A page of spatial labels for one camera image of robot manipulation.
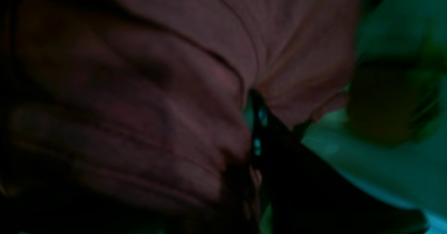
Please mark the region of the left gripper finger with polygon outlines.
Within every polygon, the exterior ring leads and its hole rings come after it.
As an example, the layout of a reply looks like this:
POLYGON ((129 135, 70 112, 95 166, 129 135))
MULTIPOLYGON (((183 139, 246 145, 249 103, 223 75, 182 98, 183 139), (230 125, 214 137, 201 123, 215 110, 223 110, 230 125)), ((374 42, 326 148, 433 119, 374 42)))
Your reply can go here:
POLYGON ((311 122, 286 127, 256 91, 252 161, 262 174, 274 234, 424 234, 420 210, 401 210, 373 198, 303 145, 311 122))

